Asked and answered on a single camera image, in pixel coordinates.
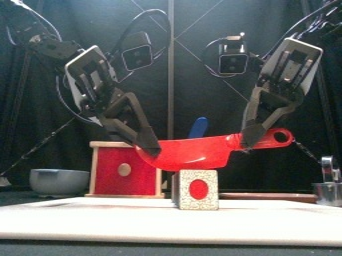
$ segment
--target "red box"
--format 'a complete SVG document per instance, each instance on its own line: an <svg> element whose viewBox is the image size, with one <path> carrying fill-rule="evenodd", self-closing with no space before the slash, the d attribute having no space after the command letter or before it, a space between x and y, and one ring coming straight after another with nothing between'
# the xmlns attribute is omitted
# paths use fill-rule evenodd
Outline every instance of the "red box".
<svg viewBox="0 0 342 256"><path fill-rule="evenodd" d="M163 197L162 170L149 165L125 142L93 141L87 196Z"/></svg>

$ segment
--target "cup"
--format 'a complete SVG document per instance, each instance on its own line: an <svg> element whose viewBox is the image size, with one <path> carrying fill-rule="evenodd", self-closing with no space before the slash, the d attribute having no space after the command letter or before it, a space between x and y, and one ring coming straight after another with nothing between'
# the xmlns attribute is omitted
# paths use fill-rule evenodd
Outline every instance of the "cup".
<svg viewBox="0 0 342 256"><path fill-rule="evenodd" d="M314 194L317 204L328 206L342 206L342 183L325 182L314 183Z"/></svg>

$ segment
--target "red pan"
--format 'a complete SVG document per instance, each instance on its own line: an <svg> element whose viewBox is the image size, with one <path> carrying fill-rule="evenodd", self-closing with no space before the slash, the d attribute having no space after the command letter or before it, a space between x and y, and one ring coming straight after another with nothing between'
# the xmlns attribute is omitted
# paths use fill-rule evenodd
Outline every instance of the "red pan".
<svg viewBox="0 0 342 256"><path fill-rule="evenodd" d="M244 151L241 146L242 134L205 137L185 140L161 140L161 154L154 157L135 146L142 159L154 167L167 171L182 169L217 169L225 167L232 151ZM284 128L270 129L262 140L253 147L280 148L293 142L293 134Z"/></svg>

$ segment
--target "black backdrop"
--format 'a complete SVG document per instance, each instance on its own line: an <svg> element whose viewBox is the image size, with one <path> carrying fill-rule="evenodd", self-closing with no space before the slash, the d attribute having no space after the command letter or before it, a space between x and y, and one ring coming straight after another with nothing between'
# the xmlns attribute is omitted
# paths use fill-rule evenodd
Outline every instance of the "black backdrop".
<svg viewBox="0 0 342 256"><path fill-rule="evenodd" d="M159 8L169 12L167 0L27 0L25 1L58 28L65 40L75 40L83 48L99 45L111 50L123 30L142 9ZM248 73L232 79L213 77L200 62L206 45L228 35L246 33L249 50L264 55L282 34L304 17L298 0L177 0L174 56L161 57L158 62L139 70L119 87L133 91L143 105L147 118L159 139L167 139L169 62L174 58L174 138L186 138L196 119L208 117L206 136L237 133L257 74ZM310 1L312 8L321 1ZM71 118L57 95L55 76L49 65L37 56L27 57L25 49L11 45L6 22L0 17L0 159L2 171L30 151L51 132ZM161 27L153 20L141 24L149 30L155 47L163 44ZM336 81L341 72L336 65L337 46L329 48L329 93L334 95L334 129L340 131L338 95ZM27 77L23 65L30 62ZM332 154L320 86L314 82L305 103L281 125L289 128L297 140L320 158ZM67 101L73 99L65 89ZM29 184L31 168L91 169L90 141L109 140L105 130L95 125L73 121L50 143L10 172L14 184ZM312 183L322 181L320 164L293 144L288 148L256 150L249 154L234 152L230 162L220 170L222 189L245 191L310 191Z"/></svg>

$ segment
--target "gray bowl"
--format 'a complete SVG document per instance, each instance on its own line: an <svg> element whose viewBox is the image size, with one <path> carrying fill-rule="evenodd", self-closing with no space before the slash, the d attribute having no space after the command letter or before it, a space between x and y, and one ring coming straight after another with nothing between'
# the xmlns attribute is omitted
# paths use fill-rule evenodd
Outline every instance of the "gray bowl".
<svg viewBox="0 0 342 256"><path fill-rule="evenodd" d="M43 197L81 195L90 183L90 172L63 169L33 169L30 186Z"/></svg>

